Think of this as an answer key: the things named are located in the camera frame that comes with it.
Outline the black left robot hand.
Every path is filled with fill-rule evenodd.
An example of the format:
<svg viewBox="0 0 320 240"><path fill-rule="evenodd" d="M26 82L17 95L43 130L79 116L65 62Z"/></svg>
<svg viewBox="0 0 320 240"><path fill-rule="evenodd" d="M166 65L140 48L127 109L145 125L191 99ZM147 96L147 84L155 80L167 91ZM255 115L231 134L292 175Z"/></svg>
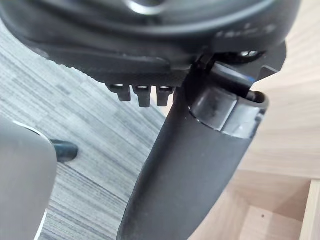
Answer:
<svg viewBox="0 0 320 240"><path fill-rule="evenodd" d="M119 240L186 240L235 174L269 107L252 86L281 71L299 0L3 0L0 18L34 53L170 112Z"/></svg>

